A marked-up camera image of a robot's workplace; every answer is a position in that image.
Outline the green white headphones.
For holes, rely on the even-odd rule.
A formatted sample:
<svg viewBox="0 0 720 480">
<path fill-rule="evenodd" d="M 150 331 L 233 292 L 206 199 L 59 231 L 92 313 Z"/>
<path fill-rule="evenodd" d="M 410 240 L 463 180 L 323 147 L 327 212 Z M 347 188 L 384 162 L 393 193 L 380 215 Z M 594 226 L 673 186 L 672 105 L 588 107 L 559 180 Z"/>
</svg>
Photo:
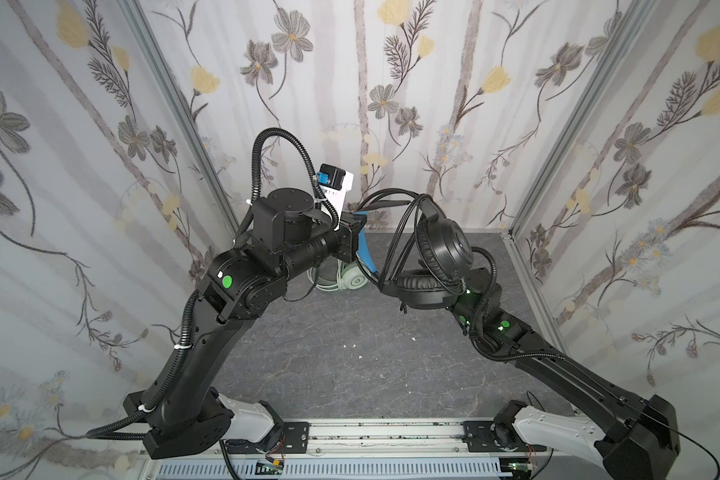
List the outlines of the green white headphones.
<svg viewBox="0 0 720 480">
<path fill-rule="evenodd" d="M 315 287 L 323 292 L 358 290 L 369 283 L 356 262 L 343 263 L 339 261 L 333 280 L 322 278 L 318 268 L 309 270 L 307 276 Z"/>
</svg>

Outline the black blue headphones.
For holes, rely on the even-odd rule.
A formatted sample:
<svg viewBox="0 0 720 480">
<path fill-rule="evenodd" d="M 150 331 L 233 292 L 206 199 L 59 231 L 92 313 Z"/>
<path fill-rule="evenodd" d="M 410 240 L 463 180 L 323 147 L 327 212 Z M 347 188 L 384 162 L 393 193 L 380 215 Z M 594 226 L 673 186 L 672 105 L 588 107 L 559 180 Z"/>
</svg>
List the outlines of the black blue headphones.
<svg viewBox="0 0 720 480">
<path fill-rule="evenodd" d="M 427 193 L 385 188 L 360 201 L 355 211 L 404 206 L 384 264 L 373 272 L 358 262 L 379 293 L 401 302 L 401 309 L 437 310 L 452 307 L 466 291 L 474 254 L 462 228 L 449 219 Z"/>
</svg>

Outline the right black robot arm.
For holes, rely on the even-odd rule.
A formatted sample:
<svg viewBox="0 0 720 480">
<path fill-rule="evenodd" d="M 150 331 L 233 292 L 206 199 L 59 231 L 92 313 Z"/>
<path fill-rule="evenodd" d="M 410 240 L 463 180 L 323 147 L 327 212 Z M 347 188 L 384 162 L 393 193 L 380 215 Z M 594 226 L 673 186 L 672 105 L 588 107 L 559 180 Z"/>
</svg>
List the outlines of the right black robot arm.
<svg viewBox="0 0 720 480">
<path fill-rule="evenodd" d="M 675 408 L 645 399 L 591 372 L 552 346 L 530 325 L 504 311 L 490 271 L 475 269 L 453 283 L 449 306 L 483 357 L 509 363 L 541 381 L 585 415 L 575 427 L 513 400 L 495 417 L 488 440 L 513 451 L 544 445 L 601 465 L 613 479 L 665 479 L 681 445 Z"/>
</svg>

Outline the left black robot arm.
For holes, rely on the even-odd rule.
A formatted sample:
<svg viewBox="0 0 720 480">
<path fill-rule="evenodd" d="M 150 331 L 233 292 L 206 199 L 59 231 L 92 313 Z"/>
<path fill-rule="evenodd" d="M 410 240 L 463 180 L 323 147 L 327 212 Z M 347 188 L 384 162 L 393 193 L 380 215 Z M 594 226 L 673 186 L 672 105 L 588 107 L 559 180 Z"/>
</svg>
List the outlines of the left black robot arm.
<svg viewBox="0 0 720 480">
<path fill-rule="evenodd" d="M 334 223 L 326 204 L 299 189 L 274 190 L 253 201 L 235 248 L 211 262 L 185 305 L 170 359 L 152 386 L 124 402 L 149 426 L 139 439 L 151 459 L 197 455 L 223 439 L 263 449 L 278 443 L 281 420 L 267 403 L 232 400 L 212 382 L 290 280 L 329 257 L 352 260 L 366 218 L 342 213 Z"/>
</svg>

